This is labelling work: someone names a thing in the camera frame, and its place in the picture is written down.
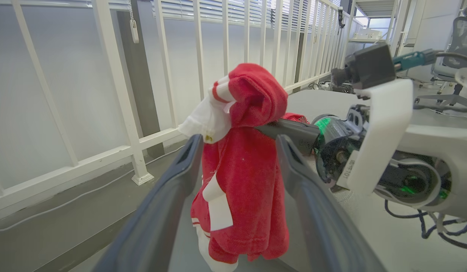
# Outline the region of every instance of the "gray floor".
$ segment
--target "gray floor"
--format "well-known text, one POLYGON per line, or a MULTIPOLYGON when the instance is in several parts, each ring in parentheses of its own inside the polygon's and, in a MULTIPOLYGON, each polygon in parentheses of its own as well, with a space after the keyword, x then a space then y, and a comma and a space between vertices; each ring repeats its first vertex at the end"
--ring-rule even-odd
MULTIPOLYGON (((415 89, 415 95, 434 93, 436 90, 415 89)), ((467 97, 467 92, 462 91, 462 95, 467 97)), ((322 113, 344 116, 349 106, 357 102, 355 96, 321 90, 305 90, 289 97, 287 110, 305 114, 308 119, 313 119, 322 113)), ((423 101, 422 103, 434 103, 434 101, 423 101)), ((442 116, 430 110, 415 111, 411 122, 413 124, 467 128, 467 118, 442 116)), ((157 178, 167 169, 173 158, 174 155, 168 155, 148 165, 148 171, 156 179, 147 184, 135 185, 131 181, 132 174, 129 174, 110 186, 84 196, 70 205, 0 233, 0 272, 69 271, 71 269, 74 272, 90 271, 104 252, 101 249, 107 246, 110 241, 106 243, 104 240, 102 243, 96 243, 95 248, 87 248, 87 253, 82 253, 84 251, 79 250, 78 246, 84 246, 85 241, 90 241, 99 233, 107 232, 108 226, 114 225, 115 222, 133 212, 154 186, 157 178)), ((0 228, 7 227, 38 212, 57 207, 79 194, 108 183, 130 169, 132 169, 131 165, 125 165, 59 193, 38 205, 21 210, 0 220, 0 228)), ((196 248, 196 234, 189 219, 189 205, 192 197, 190 196, 185 203, 173 249, 170 271, 205 272, 209 270, 196 248)), ((289 196, 286 196, 286 205, 293 206, 289 196)), ((287 211, 287 220, 290 222, 292 249, 289 248, 289 252, 281 259, 300 272, 307 271, 307 255, 301 232, 298 229, 299 226, 295 223, 298 221, 295 209, 287 211)), ((259 259, 249 263, 245 258, 240 258, 238 271, 260 270, 289 271, 285 264, 278 260, 259 259)))

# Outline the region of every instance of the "white railing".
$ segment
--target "white railing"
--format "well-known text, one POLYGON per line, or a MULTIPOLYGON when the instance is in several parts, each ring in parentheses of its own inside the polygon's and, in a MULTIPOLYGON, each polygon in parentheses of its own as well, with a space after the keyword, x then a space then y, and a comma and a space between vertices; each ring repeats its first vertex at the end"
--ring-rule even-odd
MULTIPOLYGON (((164 92, 167 94, 168 105, 169 105, 169 115, 171 116, 171 127, 160 132, 151 134, 149 136, 140 138, 138 135, 137 126, 134 120, 133 108, 131 107, 130 96, 126 89, 126 79, 124 77, 123 69, 121 66, 121 59, 119 57, 118 44, 116 41, 113 20, 111 18, 110 6, 107 0, 92 0, 92 7, 94 10, 95 21, 97 24, 98 33, 100 36, 102 50, 105 53, 109 70, 112 74, 113 85, 117 98, 119 100, 120 114, 124 127, 126 128, 126 139, 127 145, 118 146, 107 150, 98 155, 78 160, 77 156, 74 153, 74 149, 70 143, 64 124, 61 121, 61 116, 59 110, 55 106, 54 99, 50 93, 49 85, 43 74, 42 66, 40 64, 39 58, 35 51, 33 41, 31 39, 28 26, 26 24, 25 17, 23 16, 22 8, 20 6, 19 0, 11 0, 13 9, 17 15, 19 22, 19 27, 22 33, 22 36, 26 43, 26 48, 29 52, 31 60, 33 62, 33 67, 40 85, 43 91, 43 94, 46 98, 50 112, 52 113, 53 120, 55 125, 62 137, 64 146, 66 147, 67 153, 70 157, 70 164, 68 166, 62 167, 60 169, 54 170, 47 174, 38 176, 36 178, 30 179, 28 181, 22 182, 18 185, 2 188, 0 184, 0 218, 3 218, 7 215, 10 215, 13 212, 16 212, 26 206, 29 206, 41 199, 48 198, 53 196, 60 191, 66 190, 75 186, 70 181, 73 179, 79 178, 85 174, 93 172, 97 169, 110 165, 114 162, 118 162, 125 158, 130 157, 130 160, 133 162, 135 175, 133 176, 134 182, 138 185, 143 184, 151 179, 153 176, 147 172, 146 165, 144 163, 144 157, 142 150, 150 148, 156 144, 162 143, 164 141, 170 140, 174 137, 180 135, 178 132, 178 124, 183 120, 178 118, 178 107, 175 102, 175 95, 173 91, 173 80, 171 74, 170 59, 168 54, 168 45, 166 43, 166 30, 164 27, 164 17, 162 12, 162 3, 159 0, 154 1, 155 7, 155 20, 157 24, 158 31, 158 40, 161 50, 162 57, 162 66, 164 71, 164 81, 166 83, 166 88, 164 92), (34 199, 33 196, 41 194, 40 199, 34 199)), ((194 8, 194 26, 195 26, 195 42, 197 50, 197 67, 198 67, 198 79, 200 86, 199 97, 202 99, 204 97, 204 89, 207 88, 211 82, 204 82, 205 78, 205 69, 204 69, 204 54, 208 52, 203 51, 202 46, 202 25, 200 20, 200 8, 199 0, 193 1, 194 8)), ((223 7, 228 5, 228 0, 223 0, 223 7)), ((277 6, 282 6, 282 0, 277 0, 277 6)), ((321 22, 320 26, 313 27, 312 33, 307 31, 302 36, 300 27, 297 27, 297 31, 287 34, 287 46, 284 47, 285 55, 281 57, 281 40, 282 32, 281 31, 281 16, 275 18, 275 27, 274 38, 273 38, 273 54, 268 54, 266 50, 266 23, 265 23, 265 14, 266 14, 266 2, 262 3, 262 23, 261 23, 261 34, 260 34, 260 57, 259 64, 264 66, 266 69, 270 70, 272 74, 281 82, 282 86, 285 88, 287 93, 292 93, 295 88, 305 86, 311 82, 319 81, 321 78, 328 76, 330 70, 334 67, 341 67, 343 64, 344 57, 349 50, 348 47, 348 37, 346 28, 339 30, 338 22, 338 11, 337 5, 329 2, 328 0, 308 0, 308 16, 313 18, 313 22, 321 22), (290 44, 291 35, 295 35, 295 42, 293 45, 290 44), (300 52, 301 65, 299 68, 299 80, 294 82, 294 76, 296 72, 295 65, 293 69, 287 67, 289 60, 297 60, 297 48, 299 45, 302 45, 302 51, 300 52), (289 54, 291 48, 295 46, 295 54, 289 54), (272 59, 271 66, 267 67, 267 62, 265 60, 272 59)), ((290 5, 290 12, 288 18, 288 27, 291 29, 293 18, 293 8, 290 5)), ((302 11, 298 13, 297 22, 301 21, 302 11)), ((229 42, 228 42, 228 24, 229 21, 227 12, 223 12, 223 67, 224 74, 228 73, 229 69, 229 42)), ((344 23, 349 24, 349 15, 344 12, 344 23)), ((247 27, 244 26, 244 61, 249 60, 249 50, 251 49, 250 45, 250 34, 249 29, 250 24, 247 27)))

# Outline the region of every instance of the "office chair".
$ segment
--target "office chair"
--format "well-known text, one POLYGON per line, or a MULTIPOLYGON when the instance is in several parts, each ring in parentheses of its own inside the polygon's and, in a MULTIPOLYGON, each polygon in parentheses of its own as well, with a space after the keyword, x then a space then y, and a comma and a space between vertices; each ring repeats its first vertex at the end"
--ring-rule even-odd
MULTIPOLYGON (((464 17, 457 17, 453 21, 453 35, 448 52, 460 53, 467 56, 467 7, 463 13, 464 17)), ((436 63, 432 66, 432 74, 434 74, 434 79, 456 82, 455 74, 458 69, 465 67, 467 67, 466 60, 444 57, 442 64, 436 63)), ((418 103, 420 99, 436 99, 437 103, 441 103, 441 105, 453 106, 459 103, 467 107, 467 98, 460 96, 462 87, 462 85, 456 84, 453 94, 418 96, 415 99, 415 103, 418 103)))

